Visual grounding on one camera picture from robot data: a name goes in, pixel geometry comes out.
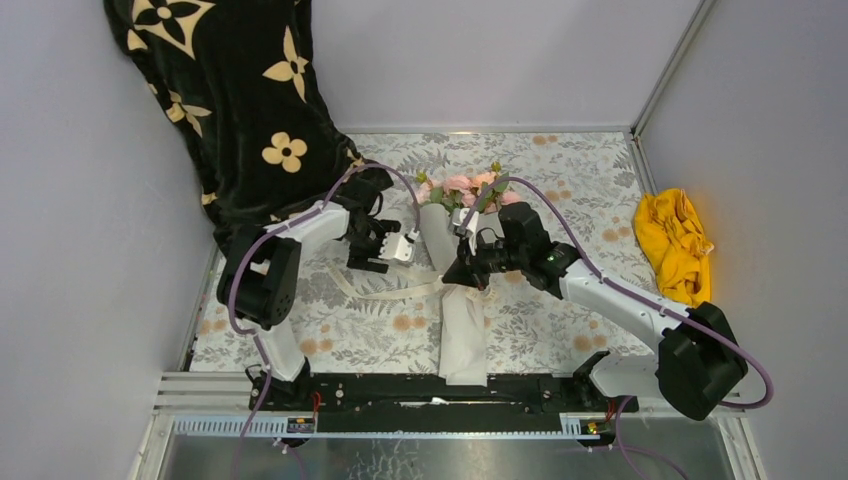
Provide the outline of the pink fake flower bouquet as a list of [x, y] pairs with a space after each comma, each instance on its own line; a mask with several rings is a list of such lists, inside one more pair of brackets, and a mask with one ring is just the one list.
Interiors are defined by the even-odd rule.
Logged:
[[453, 175], [445, 180], [432, 178], [421, 171], [415, 177], [419, 184], [417, 201], [420, 205], [437, 204], [448, 213], [453, 213], [460, 208], [470, 208], [480, 200], [479, 210], [493, 213], [522, 200], [508, 183], [500, 184], [488, 193], [483, 192], [505, 174], [499, 162], [492, 163], [488, 171], [473, 176]]

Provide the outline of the white translucent wrapping paper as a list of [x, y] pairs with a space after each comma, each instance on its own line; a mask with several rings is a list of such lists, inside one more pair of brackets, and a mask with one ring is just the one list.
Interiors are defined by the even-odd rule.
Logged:
[[[457, 259], [458, 238], [450, 231], [450, 215], [439, 204], [421, 207], [421, 234], [437, 273], [444, 275]], [[487, 384], [484, 306], [494, 301], [475, 287], [441, 281], [441, 339], [438, 376], [449, 386]]]

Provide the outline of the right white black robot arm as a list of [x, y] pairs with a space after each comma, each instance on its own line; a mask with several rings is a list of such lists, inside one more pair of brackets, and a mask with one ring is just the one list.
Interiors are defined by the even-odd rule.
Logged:
[[648, 356], [607, 353], [573, 386], [575, 402], [597, 412], [613, 397], [658, 397], [692, 420], [703, 420], [749, 371], [722, 310], [653, 295], [595, 265], [579, 247], [554, 241], [527, 203], [504, 207], [501, 231], [484, 239], [480, 214], [462, 208], [450, 217], [458, 237], [447, 284], [484, 291], [494, 274], [520, 273], [535, 289], [600, 314], [638, 338]]

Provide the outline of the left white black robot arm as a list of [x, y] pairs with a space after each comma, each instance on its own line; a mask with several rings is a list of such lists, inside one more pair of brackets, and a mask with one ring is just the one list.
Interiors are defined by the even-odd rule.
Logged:
[[380, 220], [384, 190], [404, 177], [391, 167], [367, 162], [344, 174], [304, 212], [267, 226], [237, 229], [218, 281], [216, 297], [234, 332], [250, 338], [260, 357], [272, 398], [288, 411], [309, 401], [309, 370], [293, 333], [301, 263], [324, 244], [345, 241], [346, 265], [385, 274], [391, 241], [407, 238], [396, 220]]

